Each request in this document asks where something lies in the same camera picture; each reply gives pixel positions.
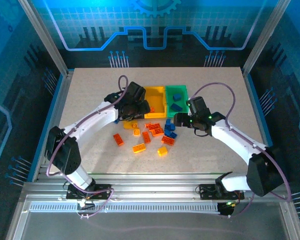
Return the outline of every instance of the robotic arm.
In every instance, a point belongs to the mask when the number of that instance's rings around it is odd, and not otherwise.
[[[253,191],[263,197],[283,183],[277,168],[264,152],[272,156],[283,167],[282,156],[278,149],[259,143],[227,122],[219,112],[211,113],[201,96],[188,100],[190,114],[177,113],[174,124],[204,131],[235,151],[248,165],[247,173],[228,172],[215,181],[219,196],[237,190]]]
[[[104,101],[91,112],[96,114],[89,113],[81,120],[66,126],[64,129],[55,126],[48,134],[45,156],[48,160],[51,160],[59,142],[72,131],[56,153],[53,164],[70,179],[71,183],[81,190],[96,190],[95,180],[81,165],[80,150],[82,150],[83,146],[105,125],[117,119],[131,121],[150,112],[149,104],[145,100],[146,90],[143,87],[135,82],[131,82],[122,99],[113,104],[119,99],[119,94],[122,94],[122,92],[111,93],[104,98]]]

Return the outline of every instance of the blue block in tray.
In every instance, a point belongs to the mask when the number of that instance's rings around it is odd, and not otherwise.
[[[171,134],[170,134],[169,137],[172,138],[172,139],[175,139],[177,136],[178,136],[178,135],[177,135],[176,133],[171,132]]]
[[[173,95],[173,101],[177,102],[177,101],[180,101],[181,100],[181,94],[180,93],[176,93]]]
[[[182,107],[180,107],[179,105],[172,103],[171,107],[170,107],[173,111],[175,112],[181,112],[182,111]]]
[[[167,137],[170,137],[171,132],[168,129],[164,129],[164,135],[166,135]]]

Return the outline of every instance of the lego brick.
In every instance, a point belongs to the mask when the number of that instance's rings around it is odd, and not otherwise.
[[[175,111],[170,107],[168,107],[167,114],[166,114],[167,118],[173,118],[174,115],[178,112],[187,113],[189,110],[189,107],[186,104],[186,101],[188,100],[188,92],[187,92],[187,87],[185,85],[165,86],[166,104],[168,106],[171,106],[175,102],[174,95],[178,95],[178,94],[181,96],[181,99],[177,102],[177,104],[182,108],[182,110]]]
[[[133,129],[133,136],[140,136],[140,129]]]
[[[176,126],[173,123],[164,125],[165,130],[169,130],[170,132],[173,132],[176,130]]]
[[[116,144],[118,144],[118,146],[122,146],[124,144],[124,141],[122,140],[122,138],[119,135],[119,133],[113,135],[113,138],[114,138]]]
[[[168,136],[169,138],[175,139],[178,136],[178,134],[171,132],[170,136]]]
[[[153,129],[160,129],[161,126],[159,123],[155,123],[155,124],[150,124],[149,125],[149,131],[153,130]]]
[[[170,146],[173,146],[175,144],[175,140],[171,137],[163,136],[161,139],[161,142],[163,144],[168,144]]]
[[[164,135],[166,135],[167,137],[170,137],[171,132],[168,129],[164,129]]]
[[[175,130],[176,130],[176,126],[173,123],[171,123],[170,124],[170,131],[173,132]]]
[[[148,133],[147,131],[144,131],[144,132],[142,133],[142,136],[143,136],[143,140],[144,140],[144,143],[145,143],[145,144],[148,144],[148,143],[151,142],[149,133]]]
[[[139,145],[135,145],[132,147],[132,150],[135,154],[143,152],[144,150],[146,150],[146,145],[144,143],[141,143]]]
[[[180,107],[179,105],[172,103],[172,105],[170,106],[170,108],[175,111],[175,112],[181,112],[182,111],[182,107]]]
[[[136,128],[138,128],[138,122],[137,122],[137,120],[123,121],[123,128],[124,129],[133,129],[133,124],[135,124]]]
[[[177,102],[177,101],[180,101],[181,100],[181,94],[180,93],[176,93],[172,96],[173,98],[173,101]]]
[[[151,130],[152,133],[152,137],[158,137],[164,134],[164,130],[160,127],[160,128],[156,128]]]
[[[166,148],[165,146],[160,147],[160,148],[158,149],[158,154],[159,154],[160,157],[162,157],[162,156],[164,156],[164,155],[167,155],[167,154],[168,154],[167,148]]]

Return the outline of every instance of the orange block in tray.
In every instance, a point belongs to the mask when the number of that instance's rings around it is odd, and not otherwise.
[[[160,127],[160,128],[156,128],[151,130],[152,136],[153,137],[158,137],[164,134],[164,130]]]
[[[161,142],[163,144],[168,144],[170,146],[173,146],[175,144],[175,140],[171,137],[167,137],[167,136],[163,136],[163,138],[161,139]]]
[[[159,123],[155,123],[155,124],[150,124],[149,125],[149,131],[153,130],[153,129],[160,129],[161,126]]]
[[[148,133],[147,131],[144,131],[144,132],[142,133],[142,136],[143,136],[143,140],[144,140],[144,143],[145,143],[145,144],[148,144],[148,143],[151,142],[149,133]]]
[[[114,137],[114,140],[115,140],[116,144],[118,144],[118,146],[122,146],[124,144],[124,141],[122,140],[119,133],[113,135],[113,137]]]

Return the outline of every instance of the enclosure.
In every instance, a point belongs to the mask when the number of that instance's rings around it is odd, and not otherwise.
[[[279,148],[300,197],[300,0],[0,0],[0,239],[300,239],[300,198],[256,196],[233,220],[200,210],[217,201],[202,201],[199,184],[247,165],[219,140],[183,127],[164,158],[157,138],[134,154],[142,136],[122,122],[102,128],[82,151],[82,166],[114,194],[102,213],[80,220],[64,178],[46,176],[48,132],[117,92],[122,74],[145,87],[153,107],[138,119],[141,132],[187,113],[185,100],[202,85],[231,86],[229,120]],[[174,94],[180,111],[171,108]],[[232,104],[222,86],[199,95],[211,112],[226,115]],[[287,197],[284,185],[275,193]],[[244,193],[235,213],[251,196]]]

